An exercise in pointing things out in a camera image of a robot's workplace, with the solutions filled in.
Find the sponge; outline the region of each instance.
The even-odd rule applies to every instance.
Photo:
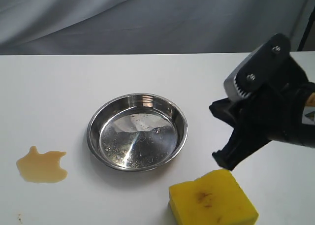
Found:
[[[214,170],[169,188],[179,225],[253,225],[258,213],[230,171]]]

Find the white backdrop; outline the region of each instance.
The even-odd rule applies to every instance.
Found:
[[[315,0],[0,0],[0,54],[248,52],[298,46]]]

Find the stainless steel bowl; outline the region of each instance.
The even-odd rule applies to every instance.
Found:
[[[122,171],[145,171],[172,160],[188,132],[181,110],[151,94],[118,97],[92,117],[87,141],[105,165]]]

